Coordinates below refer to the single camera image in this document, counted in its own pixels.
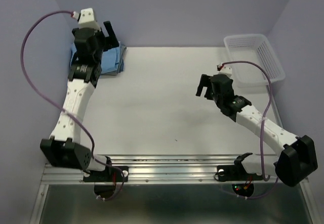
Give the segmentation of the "light blue long sleeve shirt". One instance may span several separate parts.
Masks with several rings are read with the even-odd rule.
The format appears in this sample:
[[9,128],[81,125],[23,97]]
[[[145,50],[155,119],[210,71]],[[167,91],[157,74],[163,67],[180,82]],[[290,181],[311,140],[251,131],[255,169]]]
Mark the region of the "light blue long sleeve shirt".
[[122,46],[120,44],[118,47],[103,52],[101,60],[101,74],[107,74],[117,70],[120,62],[121,49]]

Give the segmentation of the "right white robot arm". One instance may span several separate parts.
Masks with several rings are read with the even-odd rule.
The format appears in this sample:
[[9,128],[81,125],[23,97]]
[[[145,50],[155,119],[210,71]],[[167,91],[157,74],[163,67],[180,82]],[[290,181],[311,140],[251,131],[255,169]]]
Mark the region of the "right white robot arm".
[[220,182],[243,181],[262,175],[274,176],[289,187],[296,186],[318,168],[315,145],[307,135],[299,137],[264,117],[245,97],[236,95],[233,80],[224,74],[201,75],[196,96],[215,102],[221,113],[245,127],[267,144],[274,156],[244,153],[232,165],[218,166],[216,179]]

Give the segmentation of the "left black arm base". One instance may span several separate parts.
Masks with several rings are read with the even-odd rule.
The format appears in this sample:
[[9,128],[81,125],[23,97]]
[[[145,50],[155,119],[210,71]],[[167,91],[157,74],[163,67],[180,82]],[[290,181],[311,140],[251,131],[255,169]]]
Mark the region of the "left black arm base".
[[125,173],[125,177],[119,170],[111,169],[106,167],[104,171],[94,171],[91,170],[88,175],[84,173],[83,182],[85,183],[122,183],[128,181],[128,166],[117,166],[122,172]]

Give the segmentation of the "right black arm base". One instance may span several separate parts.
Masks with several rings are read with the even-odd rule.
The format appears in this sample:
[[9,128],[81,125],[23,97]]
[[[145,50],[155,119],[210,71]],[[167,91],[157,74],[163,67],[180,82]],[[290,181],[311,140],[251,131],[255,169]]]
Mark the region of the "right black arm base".
[[228,181],[261,181],[262,176],[255,173],[247,173],[242,166],[236,165],[219,165],[217,171],[214,174],[214,179],[219,182]]

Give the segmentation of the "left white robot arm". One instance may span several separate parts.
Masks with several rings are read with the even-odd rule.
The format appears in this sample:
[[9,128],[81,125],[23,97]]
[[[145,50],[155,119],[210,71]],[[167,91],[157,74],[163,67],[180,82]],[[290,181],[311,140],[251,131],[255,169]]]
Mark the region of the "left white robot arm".
[[102,55],[119,45],[110,21],[103,24],[108,36],[101,29],[73,29],[76,52],[68,74],[63,111],[50,137],[41,141],[40,149],[54,167],[95,171],[100,180],[106,181],[112,177],[110,161],[105,156],[94,156],[94,148],[80,143],[81,132],[87,132],[83,120],[102,72]]

